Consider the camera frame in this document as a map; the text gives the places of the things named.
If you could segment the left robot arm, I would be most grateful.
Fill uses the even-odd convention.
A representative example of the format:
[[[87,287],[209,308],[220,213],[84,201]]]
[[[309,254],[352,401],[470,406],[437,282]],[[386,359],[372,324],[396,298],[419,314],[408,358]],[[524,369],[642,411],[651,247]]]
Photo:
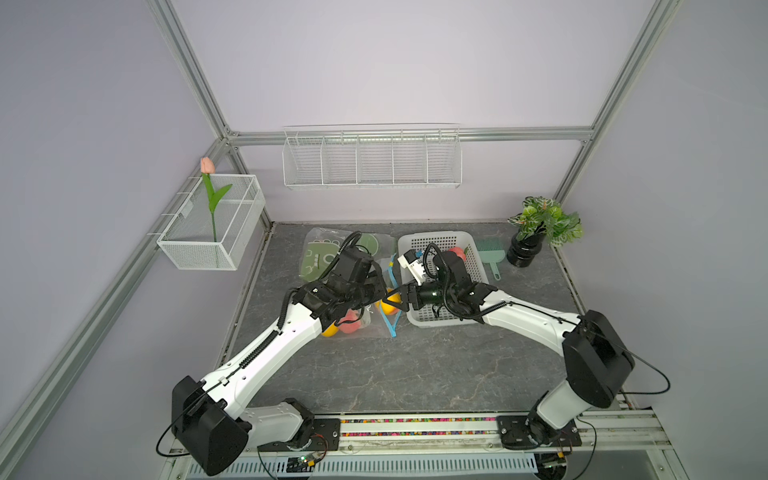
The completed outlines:
[[[247,420],[251,400],[307,343],[386,294],[373,257],[354,245],[342,248],[318,279],[286,292],[277,319],[239,354],[173,387],[169,433],[209,476],[226,470],[256,435],[262,444],[293,441],[313,417],[306,408],[285,400],[266,408],[264,420]]]

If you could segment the yellow peach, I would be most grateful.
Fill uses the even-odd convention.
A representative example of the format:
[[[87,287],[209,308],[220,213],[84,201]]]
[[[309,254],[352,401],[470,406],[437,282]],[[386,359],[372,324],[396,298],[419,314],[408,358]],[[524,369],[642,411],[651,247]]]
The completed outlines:
[[[331,324],[322,332],[322,336],[330,338],[335,336],[338,332],[339,328],[335,324]]]

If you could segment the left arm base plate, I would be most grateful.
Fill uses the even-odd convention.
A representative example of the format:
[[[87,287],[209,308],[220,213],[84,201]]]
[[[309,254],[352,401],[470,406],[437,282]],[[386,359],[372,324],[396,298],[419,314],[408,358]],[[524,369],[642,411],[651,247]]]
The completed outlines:
[[[341,439],[341,421],[337,417],[314,418],[302,425],[287,442],[273,441],[260,445],[264,452],[337,451]]]

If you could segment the green printed zip-top bag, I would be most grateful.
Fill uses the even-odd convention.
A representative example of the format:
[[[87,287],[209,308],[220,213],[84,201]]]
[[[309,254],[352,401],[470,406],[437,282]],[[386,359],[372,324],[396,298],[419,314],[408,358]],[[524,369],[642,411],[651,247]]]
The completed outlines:
[[[315,227],[305,237],[299,278],[304,282],[317,280],[338,254],[351,231]],[[377,262],[389,260],[396,250],[396,239],[388,234],[362,232],[356,248]]]

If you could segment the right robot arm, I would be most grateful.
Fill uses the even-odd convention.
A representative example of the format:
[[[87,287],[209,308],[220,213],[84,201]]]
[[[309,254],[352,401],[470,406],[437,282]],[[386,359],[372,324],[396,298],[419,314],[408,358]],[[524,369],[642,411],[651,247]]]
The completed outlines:
[[[398,289],[407,307],[430,306],[459,320],[503,328],[562,357],[564,380],[537,400],[519,426],[506,428],[502,442],[510,449],[548,446],[583,412],[608,408],[635,367],[600,312],[565,313],[520,300],[473,280],[460,256],[434,244],[422,254],[407,251],[398,263],[412,277]]]

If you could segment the clear blue-zipper bag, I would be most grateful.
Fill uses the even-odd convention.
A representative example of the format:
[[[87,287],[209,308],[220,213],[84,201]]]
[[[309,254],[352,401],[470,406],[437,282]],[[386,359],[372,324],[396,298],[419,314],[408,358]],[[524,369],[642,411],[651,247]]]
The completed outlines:
[[[392,290],[398,286],[397,280],[393,273],[394,256],[392,256],[389,260],[384,260],[382,262],[377,262],[377,261],[375,262],[379,265],[381,269],[383,279],[386,283],[387,292],[391,293]],[[387,337],[387,336],[395,337],[396,325],[401,315],[401,312],[399,312],[396,315],[385,316],[380,311],[380,308],[379,308],[380,301],[377,301],[372,305],[368,305],[362,310],[363,311],[362,326],[359,330],[351,334],[345,334],[339,330],[339,332],[335,336],[352,335],[352,336],[373,336],[373,337]]]

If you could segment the red peach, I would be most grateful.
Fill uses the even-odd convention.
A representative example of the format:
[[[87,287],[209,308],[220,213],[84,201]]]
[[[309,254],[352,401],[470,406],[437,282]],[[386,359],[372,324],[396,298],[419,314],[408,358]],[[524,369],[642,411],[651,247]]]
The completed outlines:
[[[466,259],[467,259],[465,252],[461,248],[459,248],[459,247],[453,247],[453,248],[449,249],[449,252],[454,253],[463,262],[465,262]]]
[[[346,315],[339,321],[338,328],[345,334],[351,334],[359,330],[362,326],[363,311],[348,310]]]

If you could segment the yellow-red peach front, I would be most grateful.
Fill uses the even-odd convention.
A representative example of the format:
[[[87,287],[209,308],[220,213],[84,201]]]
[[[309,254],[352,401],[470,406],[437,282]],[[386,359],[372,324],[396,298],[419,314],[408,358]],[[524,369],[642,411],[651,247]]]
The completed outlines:
[[[390,295],[385,301],[379,302],[380,311],[385,316],[396,315],[400,312],[399,305],[401,302],[401,295],[399,293],[394,293]]]

